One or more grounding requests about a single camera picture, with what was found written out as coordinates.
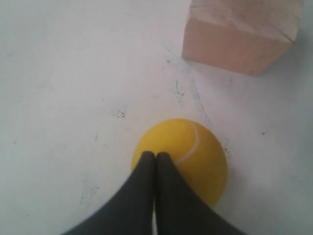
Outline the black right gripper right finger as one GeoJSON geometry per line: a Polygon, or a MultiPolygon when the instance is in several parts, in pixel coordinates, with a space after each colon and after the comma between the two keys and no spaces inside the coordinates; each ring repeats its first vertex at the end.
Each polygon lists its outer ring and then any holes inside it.
{"type": "Polygon", "coordinates": [[[170,155],[156,156],[156,226],[159,235],[242,235],[188,186],[170,155]]]}

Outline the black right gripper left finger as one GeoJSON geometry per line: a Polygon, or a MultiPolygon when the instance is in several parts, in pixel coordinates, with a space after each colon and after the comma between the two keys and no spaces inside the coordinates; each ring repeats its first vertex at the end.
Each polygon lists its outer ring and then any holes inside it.
{"type": "Polygon", "coordinates": [[[97,212],[66,235],[151,235],[155,155],[144,151],[127,181],[97,212]]]}

